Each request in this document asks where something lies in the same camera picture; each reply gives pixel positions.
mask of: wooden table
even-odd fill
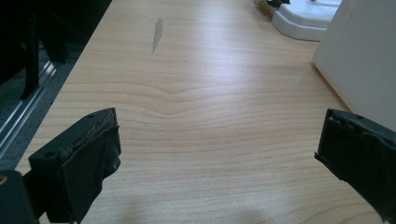
[[[251,0],[114,0],[17,169],[114,106],[122,164],[84,223],[381,223],[314,159],[326,109],[347,110],[317,45]]]

